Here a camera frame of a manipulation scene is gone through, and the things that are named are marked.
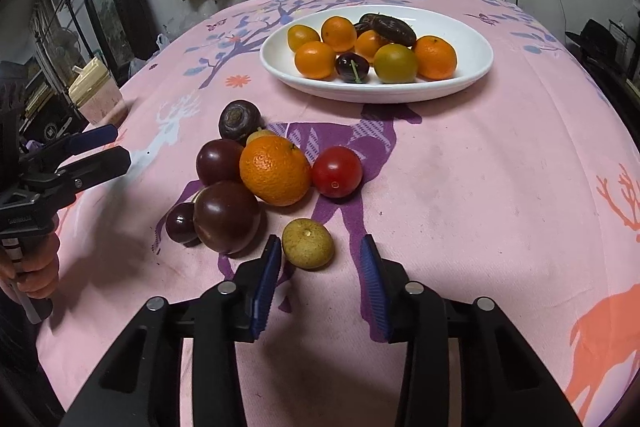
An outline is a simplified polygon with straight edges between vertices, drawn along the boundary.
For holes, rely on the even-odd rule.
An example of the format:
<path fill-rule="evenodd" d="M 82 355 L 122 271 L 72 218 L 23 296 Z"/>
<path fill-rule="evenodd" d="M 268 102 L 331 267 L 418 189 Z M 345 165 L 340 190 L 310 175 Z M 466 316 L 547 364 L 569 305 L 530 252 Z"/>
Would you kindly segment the person's left hand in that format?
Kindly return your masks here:
<path fill-rule="evenodd" d="M 60 239 L 55 232 L 37 237 L 34 245 L 23 248 L 23 259 L 18 264 L 18 269 L 4 249 L 1 249 L 1 290 L 17 301 L 9 284 L 9 281 L 14 281 L 16 287 L 29 298 L 50 297 L 60 278 L 58 248 Z"/>

